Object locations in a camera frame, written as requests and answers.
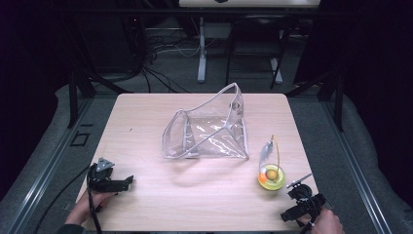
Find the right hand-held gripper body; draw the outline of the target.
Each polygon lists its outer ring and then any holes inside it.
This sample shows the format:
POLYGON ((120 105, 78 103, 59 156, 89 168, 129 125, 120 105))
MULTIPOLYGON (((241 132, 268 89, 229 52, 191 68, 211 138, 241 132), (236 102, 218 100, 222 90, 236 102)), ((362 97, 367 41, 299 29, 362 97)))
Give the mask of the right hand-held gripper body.
POLYGON ((311 174, 305 175, 298 180, 291 182, 287 188, 290 188, 288 196, 296 201, 295 206, 305 208, 307 210, 306 215, 319 215, 320 208, 325 204, 326 199, 322 194, 313 194, 313 190, 310 186, 303 184, 303 181, 311 176, 311 174))

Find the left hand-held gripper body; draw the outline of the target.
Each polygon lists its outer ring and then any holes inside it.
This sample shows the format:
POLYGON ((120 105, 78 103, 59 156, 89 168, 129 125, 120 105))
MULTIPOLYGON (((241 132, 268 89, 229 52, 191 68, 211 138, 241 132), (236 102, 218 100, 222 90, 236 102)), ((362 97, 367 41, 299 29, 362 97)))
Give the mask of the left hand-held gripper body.
POLYGON ((93 163, 87 174, 87 186, 91 191, 98 193, 115 192, 115 183, 111 180, 115 164, 104 158, 93 163))

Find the person's right hand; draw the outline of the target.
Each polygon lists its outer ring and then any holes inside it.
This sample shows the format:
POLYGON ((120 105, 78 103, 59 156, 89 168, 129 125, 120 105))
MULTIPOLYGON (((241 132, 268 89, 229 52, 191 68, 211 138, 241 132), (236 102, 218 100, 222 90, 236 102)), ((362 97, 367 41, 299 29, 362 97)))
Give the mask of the person's right hand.
POLYGON ((345 234, 340 218, 330 209, 321 208, 310 226, 311 234, 345 234))

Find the person's left hand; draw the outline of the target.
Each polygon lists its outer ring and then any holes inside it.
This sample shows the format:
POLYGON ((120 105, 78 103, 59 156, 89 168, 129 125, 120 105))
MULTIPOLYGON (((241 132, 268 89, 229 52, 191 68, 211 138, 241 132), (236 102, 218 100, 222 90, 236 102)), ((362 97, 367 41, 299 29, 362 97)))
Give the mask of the person's left hand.
POLYGON ((105 207, 113 196, 113 192, 85 192, 66 218, 65 224, 82 225, 92 215, 92 209, 105 207))

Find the yellow round toy with feather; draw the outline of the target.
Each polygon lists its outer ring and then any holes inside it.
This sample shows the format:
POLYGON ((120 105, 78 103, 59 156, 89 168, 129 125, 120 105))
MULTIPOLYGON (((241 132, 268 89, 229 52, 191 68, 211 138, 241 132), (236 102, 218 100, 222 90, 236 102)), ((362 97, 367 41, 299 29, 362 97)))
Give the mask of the yellow round toy with feather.
POLYGON ((281 167, 280 150, 275 136, 271 136, 260 152, 257 179, 263 188, 270 191, 284 186, 285 173, 281 167))

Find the black metal stand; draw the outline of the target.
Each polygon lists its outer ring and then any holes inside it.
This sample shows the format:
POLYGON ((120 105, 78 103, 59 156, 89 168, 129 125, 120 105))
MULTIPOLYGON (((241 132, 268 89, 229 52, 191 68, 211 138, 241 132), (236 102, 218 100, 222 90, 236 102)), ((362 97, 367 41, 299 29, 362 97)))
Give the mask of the black metal stand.
POLYGON ((82 95, 84 98, 94 98, 96 95, 96 90, 92 84, 92 81, 103 85, 109 90, 113 91, 116 94, 129 94, 130 91, 127 91, 109 80, 106 80, 101 75, 96 72, 89 71, 87 69, 75 69, 70 77, 68 83, 69 89, 69 111, 70 119, 67 128, 72 128, 79 119, 79 104, 78 97, 82 95))
POLYGON ((344 78, 343 70, 338 68, 325 72, 314 80, 307 81, 285 95, 289 98, 309 90, 316 84, 321 84, 317 98, 319 101, 329 101, 334 96, 333 121, 340 132, 343 132, 342 114, 344 101, 344 78))

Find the clear plastic bag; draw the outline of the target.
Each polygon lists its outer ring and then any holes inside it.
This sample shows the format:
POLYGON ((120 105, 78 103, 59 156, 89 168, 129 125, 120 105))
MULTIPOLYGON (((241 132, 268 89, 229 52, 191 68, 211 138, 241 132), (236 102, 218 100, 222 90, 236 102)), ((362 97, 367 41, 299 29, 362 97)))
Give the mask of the clear plastic bag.
POLYGON ((240 158, 247 160, 244 98, 232 83, 191 109, 179 109, 162 136, 166 159, 240 158))

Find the black chair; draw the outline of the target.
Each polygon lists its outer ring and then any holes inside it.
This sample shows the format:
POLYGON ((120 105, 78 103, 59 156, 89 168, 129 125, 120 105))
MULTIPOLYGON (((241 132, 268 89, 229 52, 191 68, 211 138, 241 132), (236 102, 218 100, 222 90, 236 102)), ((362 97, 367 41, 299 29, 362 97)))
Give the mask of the black chair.
POLYGON ((270 72, 273 89, 279 83, 285 48, 297 23, 286 15, 249 15, 234 22, 227 39, 226 84, 232 73, 270 72))

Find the white desk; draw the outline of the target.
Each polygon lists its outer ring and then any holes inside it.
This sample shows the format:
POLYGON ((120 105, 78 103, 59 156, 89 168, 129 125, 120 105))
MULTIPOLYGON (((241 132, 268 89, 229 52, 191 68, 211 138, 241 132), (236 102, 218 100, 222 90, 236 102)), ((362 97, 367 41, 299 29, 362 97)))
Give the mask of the white desk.
MULTIPOLYGON (((178 0, 183 10, 314 10, 320 0, 178 0)), ((200 17, 199 42, 200 59, 198 82, 204 83, 207 77, 207 49, 206 39, 224 39, 229 35, 229 22, 211 22, 200 17)))

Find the aluminium floor rail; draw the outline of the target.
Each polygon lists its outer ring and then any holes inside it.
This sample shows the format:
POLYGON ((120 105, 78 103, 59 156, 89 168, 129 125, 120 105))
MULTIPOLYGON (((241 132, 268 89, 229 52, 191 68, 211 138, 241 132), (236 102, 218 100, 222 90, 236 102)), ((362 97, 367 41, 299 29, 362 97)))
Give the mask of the aluminium floor rail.
POLYGON ((378 234, 394 234, 387 222, 382 209, 380 208, 376 196, 371 190, 368 181, 358 163, 358 160, 351 148, 346 135, 340 131, 335 123, 333 117, 333 109, 328 102, 322 101, 320 106, 326 115, 327 121, 331 126, 333 133, 338 138, 341 148, 344 151, 344 158, 346 159, 350 174, 357 188, 357 192, 365 206, 368 215, 373 223, 373 226, 378 234))
POLYGON ((78 121, 84 117, 93 101, 91 98, 81 101, 78 116, 71 125, 66 124, 66 119, 70 117, 69 103, 59 102, 51 126, 0 203, 0 215, 9 215, 4 223, 6 234, 21 233, 30 220, 56 173, 69 140, 75 136, 78 121))

